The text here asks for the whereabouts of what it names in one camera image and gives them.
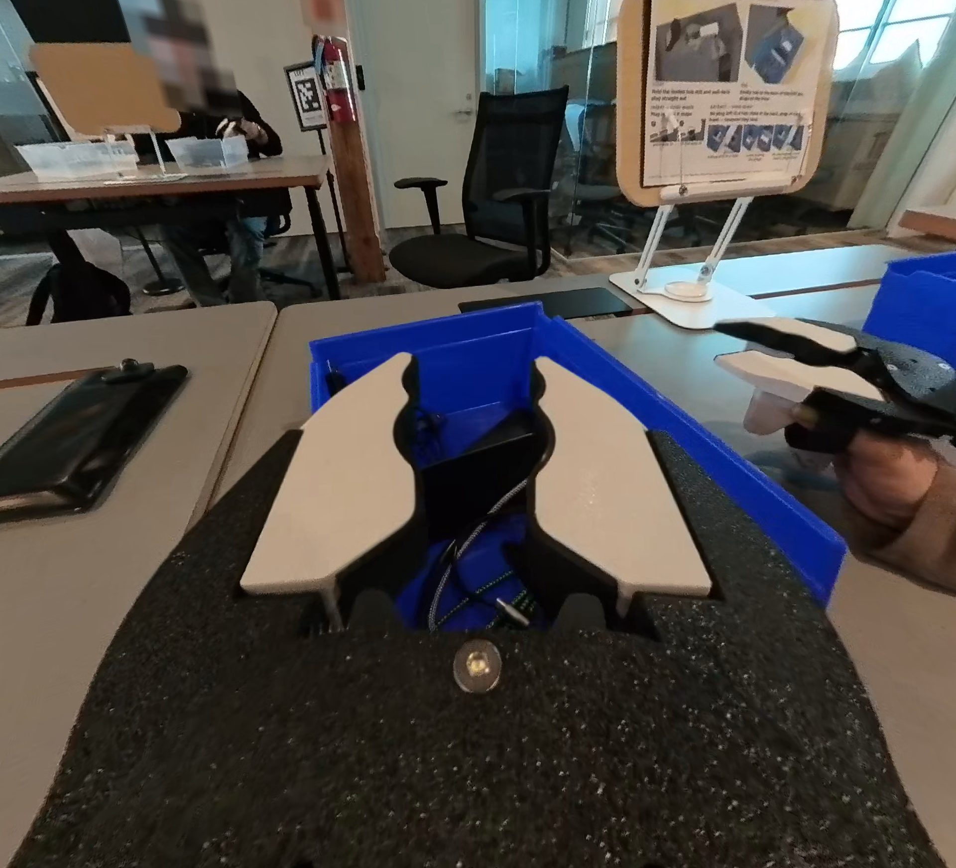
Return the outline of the wooden desk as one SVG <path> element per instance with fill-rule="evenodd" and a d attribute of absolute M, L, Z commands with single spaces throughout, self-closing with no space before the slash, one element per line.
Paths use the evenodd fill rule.
<path fill-rule="evenodd" d="M 230 170 L 185 169 L 162 173 L 157 165 L 141 167 L 133 174 L 119 177 L 97 176 L 78 179 L 41 179 L 32 172 L 3 177 L 1 180 L 2 218 L 11 219 L 10 210 L 18 207 L 39 211 L 30 229 L 42 233 L 72 229 L 111 229 L 146 227 L 159 224 L 191 224 L 219 219 L 228 214 L 227 198 L 240 199 L 246 192 L 304 191 L 312 233 L 329 300 L 340 300 L 339 272 L 332 255 L 328 233 L 317 192 L 325 182 L 329 166 L 325 156 L 280 156 L 251 161 Z M 52 205 L 69 202 L 103 202 L 175 198 L 170 206 L 136 205 L 128 208 L 92 211 L 54 210 Z"/>

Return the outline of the instruction board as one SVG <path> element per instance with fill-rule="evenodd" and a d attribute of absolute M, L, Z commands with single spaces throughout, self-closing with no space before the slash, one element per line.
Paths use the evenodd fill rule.
<path fill-rule="evenodd" d="M 835 0 L 622 0 L 616 183 L 638 206 L 790 194 L 819 167 Z"/>

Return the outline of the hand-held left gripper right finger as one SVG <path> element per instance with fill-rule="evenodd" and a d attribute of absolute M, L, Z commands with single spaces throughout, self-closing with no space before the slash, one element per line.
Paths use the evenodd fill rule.
<path fill-rule="evenodd" d="M 531 368 L 544 449 L 526 493 L 523 580 L 555 618 L 589 595 L 611 620 L 639 599 L 707 599 L 712 578 L 647 428 L 548 357 Z"/>

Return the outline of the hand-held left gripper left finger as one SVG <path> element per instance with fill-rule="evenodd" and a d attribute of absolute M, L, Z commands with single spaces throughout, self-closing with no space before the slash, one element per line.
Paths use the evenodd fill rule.
<path fill-rule="evenodd" d="M 429 539 L 413 444 L 419 366 L 398 353 L 307 420 L 240 579 L 250 596 L 313 596 L 345 627 L 359 595 L 394 598 Z"/>

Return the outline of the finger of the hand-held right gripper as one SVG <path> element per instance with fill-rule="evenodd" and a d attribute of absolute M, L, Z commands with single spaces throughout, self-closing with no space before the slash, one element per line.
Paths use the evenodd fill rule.
<path fill-rule="evenodd" d="M 743 426 L 754 435 L 771 435 L 793 423 L 798 406 L 830 370 L 754 350 L 723 354 L 714 363 L 751 387 Z"/>
<path fill-rule="evenodd" d="M 721 320 L 713 324 L 713 330 L 747 344 L 791 357 L 846 357 L 858 349 L 852 334 L 797 318 L 755 317 Z"/>

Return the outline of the black leather pouch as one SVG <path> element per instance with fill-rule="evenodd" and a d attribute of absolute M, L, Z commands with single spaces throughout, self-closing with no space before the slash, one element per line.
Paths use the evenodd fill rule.
<path fill-rule="evenodd" d="M 67 385 L 2 443 L 2 522 L 93 509 L 189 377 L 128 359 Z"/>

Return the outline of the black backpack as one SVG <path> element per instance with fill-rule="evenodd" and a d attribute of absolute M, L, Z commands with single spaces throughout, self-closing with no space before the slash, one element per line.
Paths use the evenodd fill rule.
<path fill-rule="evenodd" d="M 55 324 L 129 316 L 131 305 L 123 280 L 81 258 L 47 270 L 31 295 L 25 325 L 40 325 L 49 308 Z"/>

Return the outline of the clear plastic container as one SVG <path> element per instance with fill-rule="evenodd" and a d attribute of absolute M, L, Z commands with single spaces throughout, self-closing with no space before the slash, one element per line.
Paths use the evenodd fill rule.
<path fill-rule="evenodd" d="M 169 138 L 166 148 L 177 166 L 186 171 L 228 171 L 246 167 L 249 161 L 245 136 L 226 138 Z"/>
<path fill-rule="evenodd" d="M 81 181 L 126 175 L 135 173 L 139 167 L 137 150 L 127 140 L 45 142 L 14 148 L 40 181 Z"/>

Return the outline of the black office chair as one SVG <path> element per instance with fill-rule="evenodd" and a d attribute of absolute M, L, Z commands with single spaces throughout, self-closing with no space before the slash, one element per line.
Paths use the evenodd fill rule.
<path fill-rule="evenodd" d="M 419 189 L 432 232 L 396 244 L 390 266 L 428 288 L 520 283 L 544 275 L 552 259 L 549 208 L 570 88 L 479 96 L 461 193 L 464 233 L 443 229 L 438 178 L 406 178 Z"/>

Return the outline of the brown cardboard board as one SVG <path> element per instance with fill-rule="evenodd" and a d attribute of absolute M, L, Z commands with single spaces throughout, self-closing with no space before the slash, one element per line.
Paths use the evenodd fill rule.
<path fill-rule="evenodd" d="M 155 60 L 130 44 L 38 43 L 30 61 L 78 133 L 175 133 L 181 127 Z"/>

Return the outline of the white door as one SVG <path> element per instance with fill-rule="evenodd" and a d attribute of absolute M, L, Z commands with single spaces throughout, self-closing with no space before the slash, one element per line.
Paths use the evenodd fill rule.
<path fill-rule="evenodd" d="M 424 196 L 406 178 L 436 178 L 440 216 L 462 219 L 477 84 L 476 0 L 357 0 L 377 197 L 385 229 L 429 225 Z"/>

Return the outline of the printed tag sign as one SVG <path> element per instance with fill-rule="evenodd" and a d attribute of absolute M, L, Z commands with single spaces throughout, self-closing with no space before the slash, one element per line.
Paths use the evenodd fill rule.
<path fill-rule="evenodd" d="M 288 65 L 283 69 L 293 101 L 299 130 L 317 134 L 320 152 L 327 153 L 325 131 L 328 126 L 323 88 L 315 61 Z"/>

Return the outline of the wooden post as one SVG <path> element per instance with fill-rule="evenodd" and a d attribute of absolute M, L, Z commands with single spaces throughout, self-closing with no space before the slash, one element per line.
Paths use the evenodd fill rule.
<path fill-rule="evenodd" d="M 386 279 L 386 268 L 376 232 L 373 185 L 360 122 L 356 87 L 355 97 L 358 107 L 358 124 L 327 120 L 328 131 L 353 277 L 361 284 L 380 284 Z"/>

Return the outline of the person's right hand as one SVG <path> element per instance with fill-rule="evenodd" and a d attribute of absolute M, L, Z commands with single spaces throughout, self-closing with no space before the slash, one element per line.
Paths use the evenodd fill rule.
<path fill-rule="evenodd" d="M 854 509 L 894 535 L 917 525 L 954 533 L 954 468 L 930 444 L 857 431 L 835 471 Z"/>

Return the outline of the blue plastic bin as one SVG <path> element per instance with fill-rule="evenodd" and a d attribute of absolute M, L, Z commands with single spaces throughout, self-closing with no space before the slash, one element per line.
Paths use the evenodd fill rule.
<path fill-rule="evenodd" d="M 459 433 L 465 418 L 504 416 L 528 405 L 532 360 L 550 357 L 614 396 L 649 428 L 669 434 L 771 538 L 813 598 L 822 606 L 830 601 L 847 552 L 844 540 L 680 402 L 534 303 L 317 339 L 309 351 L 312 412 L 343 380 L 352 383 L 407 352 L 420 365 L 424 408 L 445 416 Z"/>
<path fill-rule="evenodd" d="M 906 344 L 955 366 L 955 254 L 887 265 L 863 331 Z"/>

